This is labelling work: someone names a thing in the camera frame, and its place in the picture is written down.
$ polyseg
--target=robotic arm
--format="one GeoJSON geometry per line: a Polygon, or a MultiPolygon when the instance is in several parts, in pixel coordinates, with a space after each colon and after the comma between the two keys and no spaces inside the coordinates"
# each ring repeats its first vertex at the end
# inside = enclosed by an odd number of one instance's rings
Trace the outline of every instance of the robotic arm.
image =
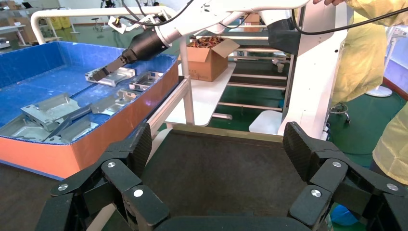
{"type": "MultiPolygon", "coordinates": [[[[116,60],[96,72],[99,81],[118,68],[137,60],[149,60],[171,47],[184,35],[212,27],[220,22],[229,24],[244,13],[265,10],[288,10],[306,5],[310,0],[191,0],[187,9],[174,20],[147,28],[133,37],[129,47],[116,60]]],[[[222,33],[223,30],[212,30],[222,33]]]]}

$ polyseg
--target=white metal frame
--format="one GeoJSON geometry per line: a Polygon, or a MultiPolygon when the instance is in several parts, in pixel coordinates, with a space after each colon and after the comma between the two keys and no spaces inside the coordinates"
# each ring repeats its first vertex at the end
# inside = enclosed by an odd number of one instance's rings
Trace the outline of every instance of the white metal frame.
{"type": "MultiPolygon", "coordinates": [[[[130,7],[130,10],[135,14],[141,14],[138,7],[130,7]]],[[[176,12],[168,7],[143,7],[146,14],[156,14],[164,10],[168,15],[174,17],[176,12]]],[[[44,44],[45,40],[39,29],[38,21],[40,18],[49,17],[78,17],[78,16],[113,16],[113,15],[129,15],[125,8],[96,8],[96,9],[75,9],[61,11],[37,11],[31,16],[31,26],[38,43],[44,44]]],[[[184,80],[173,90],[170,96],[163,102],[159,109],[147,121],[150,124],[152,135],[155,135],[159,127],[164,123],[168,115],[173,111],[181,99],[184,100],[184,110],[186,113],[187,124],[194,125],[194,111],[192,105],[191,81],[189,76],[189,68],[187,62],[187,44],[186,38],[180,39],[180,55],[182,72],[184,80]]]]}

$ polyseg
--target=black cable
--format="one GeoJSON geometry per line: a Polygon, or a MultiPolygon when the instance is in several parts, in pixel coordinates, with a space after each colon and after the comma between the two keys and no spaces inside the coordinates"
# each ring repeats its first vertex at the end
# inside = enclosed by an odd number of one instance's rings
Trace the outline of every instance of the black cable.
{"type": "Polygon", "coordinates": [[[235,26],[235,27],[229,27],[229,26],[226,26],[226,25],[224,25],[224,24],[222,24],[222,23],[219,23],[221,26],[223,26],[223,27],[225,27],[225,28],[228,28],[228,29],[235,29],[235,28],[238,28],[239,26],[241,26],[242,25],[242,23],[244,23],[245,22],[245,20],[246,20],[246,18],[249,16],[249,14],[243,19],[243,21],[238,25],[238,26],[235,26]]]}
{"type": "Polygon", "coordinates": [[[347,155],[372,155],[372,153],[345,153],[345,152],[343,153],[347,155]]]}
{"type": "MultiPolygon", "coordinates": [[[[128,17],[125,17],[125,16],[119,16],[118,19],[124,18],[124,19],[127,19],[127,20],[129,20],[129,21],[131,21],[131,22],[133,22],[133,23],[137,23],[137,24],[140,24],[140,25],[143,25],[143,26],[161,26],[161,25],[165,25],[165,24],[167,24],[167,23],[173,21],[173,20],[176,19],[177,17],[179,17],[180,14],[182,14],[182,13],[187,9],[187,7],[188,7],[193,1],[194,1],[194,0],[190,0],[190,1],[187,3],[187,5],[186,5],[176,16],[174,16],[174,17],[170,18],[169,20],[167,20],[167,21],[165,21],[165,22],[162,22],[162,23],[156,23],[156,24],[153,24],[153,23],[142,23],[142,22],[139,22],[139,21],[137,21],[137,20],[134,20],[134,19],[131,19],[131,18],[128,18],[128,17]]],[[[136,18],[136,15],[125,5],[124,0],[122,0],[122,4],[123,4],[123,6],[126,8],[126,10],[129,12],[129,14],[131,14],[133,17],[136,18]]]]}
{"type": "Polygon", "coordinates": [[[139,9],[140,9],[140,13],[141,14],[143,14],[143,16],[147,16],[144,12],[143,12],[143,10],[141,9],[141,5],[140,5],[140,3],[139,3],[139,1],[138,0],[135,0],[136,1],[136,3],[138,4],[138,6],[139,6],[139,9]]]}
{"type": "Polygon", "coordinates": [[[375,17],[375,18],[366,20],[364,22],[351,24],[351,25],[347,25],[347,26],[343,26],[343,27],[339,27],[339,28],[334,28],[334,29],[330,29],[330,30],[319,31],[319,32],[305,32],[305,31],[301,30],[299,28],[299,26],[297,25],[297,23],[296,23],[296,16],[295,16],[295,13],[294,13],[294,9],[292,9],[292,20],[293,20],[293,26],[300,33],[302,33],[304,35],[322,35],[322,34],[328,34],[328,33],[336,32],[336,31],[340,31],[340,30],[347,30],[347,29],[354,28],[354,27],[357,27],[357,26],[362,26],[362,25],[365,25],[365,24],[368,24],[368,23],[373,23],[373,22],[376,22],[378,20],[388,18],[388,17],[394,16],[396,14],[400,14],[400,13],[403,13],[403,12],[406,12],[406,11],[408,11],[408,7],[403,8],[403,9],[398,10],[398,11],[394,11],[394,12],[391,12],[391,13],[384,14],[384,15],[379,16],[379,17],[375,17]]]}
{"type": "Polygon", "coordinates": [[[136,18],[136,20],[140,20],[125,4],[125,0],[122,0],[122,5],[123,7],[127,10],[127,12],[129,12],[130,15],[132,15],[134,18],[136,18]]]}

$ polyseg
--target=table leg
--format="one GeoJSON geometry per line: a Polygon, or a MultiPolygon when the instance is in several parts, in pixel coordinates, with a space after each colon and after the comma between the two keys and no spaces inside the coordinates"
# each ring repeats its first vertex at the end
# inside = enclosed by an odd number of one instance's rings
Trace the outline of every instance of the table leg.
{"type": "Polygon", "coordinates": [[[27,44],[26,44],[25,41],[24,41],[23,36],[22,36],[21,33],[20,33],[20,30],[17,30],[17,36],[18,36],[18,38],[20,39],[20,41],[21,41],[21,43],[22,43],[22,46],[27,46],[27,44]]]}

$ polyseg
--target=metal bracket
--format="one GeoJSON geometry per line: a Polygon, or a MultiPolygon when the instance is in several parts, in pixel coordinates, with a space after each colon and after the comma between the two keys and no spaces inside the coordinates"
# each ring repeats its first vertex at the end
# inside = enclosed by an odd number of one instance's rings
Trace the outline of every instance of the metal bracket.
{"type": "Polygon", "coordinates": [[[138,95],[140,95],[140,93],[140,91],[120,89],[116,93],[117,96],[108,96],[95,103],[90,108],[94,114],[105,114],[111,116],[119,111],[119,109],[124,107],[126,103],[134,100],[138,95]]]}
{"type": "Polygon", "coordinates": [[[108,85],[111,87],[116,87],[116,85],[126,79],[130,79],[133,76],[135,76],[136,72],[134,69],[131,68],[125,68],[125,67],[120,67],[119,69],[117,69],[116,71],[114,71],[113,73],[109,74],[108,76],[106,76],[105,78],[96,81],[93,78],[93,75],[99,71],[101,68],[95,69],[93,71],[89,71],[87,73],[85,73],[85,80],[91,83],[99,83],[99,84],[103,84],[103,85],[108,85]]]}
{"type": "MultiPolygon", "coordinates": [[[[157,16],[159,16],[159,17],[163,16],[166,20],[169,19],[168,15],[166,14],[166,12],[163,9],[157,14],[157,16]]],[[[129,31],[141,26],[140,24],[137,24],[137,23],[135,23],[135,24],[133,24],[131,26],[127,26],[126,24],[121,23],[121,22],[119,22],[119,26],[115,26],[114,25],[115,21],[116,21],[116,18],[111,16],[109,18],[108,25],[110,27],[112,27],[114,30],[116,30],[117,32],[121,33],[121,34],[124,34],[125,32],[129,32],[129,31]]],[[[149,15],[145,16],[144,18],[140,19],[140,22],[141,23],[152,23],[152,24],[157,23],[157,21],[154,19],[154,14],[149,14],[149,15]]]]}
{"type": "Polygon", "coordinates": [[[92,123],[89,116],[86,116],[77,122],[71,124],[69,127],[60,131],[58,134],[51,136],[45,140],[50,143],[70,143],[87,132],[94,129],[98,124],[92,123]]]}
{"type": "Polygon", "coordinates": [[[21,108],[23,114],[48,132],[56,129],[65,120],[65,116],[78,109],[78,102],[72,100],[68,93],[21,108]]]}
{"type": "Polygon", "coordinates": [[[43,127],[30,121],[25,115],[19,115],[0,128],[0,135],[2,136],[38,142],[43,141],[49,134],[43,127]]]}
{"type": "Polygon", "coordinates": [[[148,71],[138,75],[129,83],[131,90],[147,90],[156,80],[158,80],[163,73],[148,71]]]}

